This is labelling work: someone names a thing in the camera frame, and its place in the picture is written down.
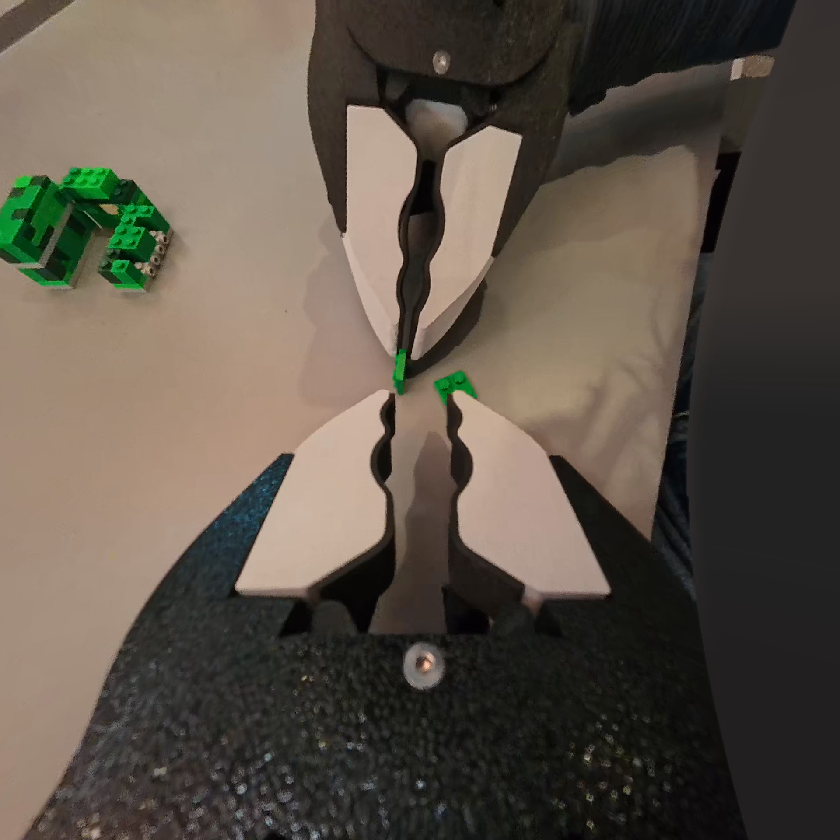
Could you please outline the green brick model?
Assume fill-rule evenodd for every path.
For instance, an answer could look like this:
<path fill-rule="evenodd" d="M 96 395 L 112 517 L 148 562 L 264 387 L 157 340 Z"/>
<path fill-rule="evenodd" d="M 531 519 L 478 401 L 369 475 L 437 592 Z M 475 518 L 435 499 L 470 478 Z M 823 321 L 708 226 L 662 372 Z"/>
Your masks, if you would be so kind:
<path fill-rule="evenodd" d="M 20 176 L 2 204 L 2 261 L 39 287 L 74 288 L 97 237 L 107 239 L 99 276 L 118 291 L 145 292 L 174 230 L 136 181 L 108 167 L 72 167 L 58 182 Z"/>

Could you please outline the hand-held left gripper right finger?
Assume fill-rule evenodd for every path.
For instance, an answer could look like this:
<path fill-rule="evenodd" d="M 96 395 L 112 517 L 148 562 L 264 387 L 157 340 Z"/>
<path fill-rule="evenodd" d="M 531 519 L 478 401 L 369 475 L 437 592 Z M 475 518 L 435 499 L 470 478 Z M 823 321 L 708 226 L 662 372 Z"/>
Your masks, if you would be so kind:
<path fill-rule="evenodd" d="M 470 395 L 447 399 L 449 583 L 468 604 L 603 599 L 612 591 L 548 454 Z"/>

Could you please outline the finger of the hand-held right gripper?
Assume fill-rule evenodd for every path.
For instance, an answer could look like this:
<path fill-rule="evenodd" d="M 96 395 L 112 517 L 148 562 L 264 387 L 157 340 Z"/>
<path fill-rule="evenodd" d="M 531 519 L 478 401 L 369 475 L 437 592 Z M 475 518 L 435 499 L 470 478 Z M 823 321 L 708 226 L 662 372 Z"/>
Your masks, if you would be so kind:
<path fill-rule="evenodd" d="M 522 136 L 487 125 L 449 145 L 437 180 L 438 228 L 423 278 L 427 294 L 412 358 L 423 358 L 466 308 L 492 262 Z"/>
<path fill-rule="evenodd" d="M 381 107 L 346 108 L 345 255 L 364 314 L 384 351 L 397 352 L 401 223 L 417 183 L 413 137 Z"/>

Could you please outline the grey desk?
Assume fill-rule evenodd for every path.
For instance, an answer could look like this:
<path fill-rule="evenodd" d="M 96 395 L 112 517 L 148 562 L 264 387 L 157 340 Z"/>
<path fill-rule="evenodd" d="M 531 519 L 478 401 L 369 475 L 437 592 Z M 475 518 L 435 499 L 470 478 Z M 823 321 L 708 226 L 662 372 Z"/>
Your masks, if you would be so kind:
<path fill-rule="evenodd" d="M 133 619 L 278 454 L 390 387 L 312 147 L 313 2 L 73 2 L 2 53 L 2 196 L 104 165 L 175 241 L 147 293 L 2 263 L 2 838 L 62 777 Z M 567 123 L 478 323 L 396 408 L 397 562 L 379 632 L 440 627 L 448 474 L 434 378 L 572 465 L 646 538 L 729 64 Z"/>

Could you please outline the person's blue jeans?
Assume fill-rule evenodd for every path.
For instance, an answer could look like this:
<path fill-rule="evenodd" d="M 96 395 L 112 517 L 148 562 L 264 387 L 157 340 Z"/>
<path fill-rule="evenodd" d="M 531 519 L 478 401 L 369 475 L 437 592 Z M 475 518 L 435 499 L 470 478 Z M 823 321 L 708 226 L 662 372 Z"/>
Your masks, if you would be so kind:
<path fill-rule="evenodd" d="M 697 338 L 712 259 L 711 252 L 702 253 L 698 258 L 652 534 L 652 544 L 693 600 L 696 600 L 697 594 L 691 555 L 687 489 L 688 425 Z"/>

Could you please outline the green wedge plate brick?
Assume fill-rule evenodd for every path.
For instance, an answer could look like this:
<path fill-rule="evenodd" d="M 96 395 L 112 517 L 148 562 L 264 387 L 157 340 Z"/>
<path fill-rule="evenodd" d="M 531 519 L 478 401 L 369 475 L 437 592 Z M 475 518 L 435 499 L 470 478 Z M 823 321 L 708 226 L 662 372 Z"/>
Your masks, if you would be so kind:
<path fill-rule="evenodd" d="M 475 387 L 463 371 L 457 371 L 436 379 L 434 389 L 444 405 L 447 404 L 448 398 L 457 392 L 466 393 L 473 399 L 478 398 Z"/>

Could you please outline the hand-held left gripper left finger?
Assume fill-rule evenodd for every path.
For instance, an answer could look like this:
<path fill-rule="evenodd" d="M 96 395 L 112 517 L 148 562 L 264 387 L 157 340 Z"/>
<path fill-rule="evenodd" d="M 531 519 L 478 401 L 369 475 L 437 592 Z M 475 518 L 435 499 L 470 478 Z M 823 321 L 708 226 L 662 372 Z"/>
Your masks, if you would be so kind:
<path fill-rule="evenodd" d="M 365 595 L 394 574 L 391 471 L 395 395 L 379 390 L 312 433 L 291 458 L 234 590 L 242 596 L 339 600 L 351 576 Z"/>

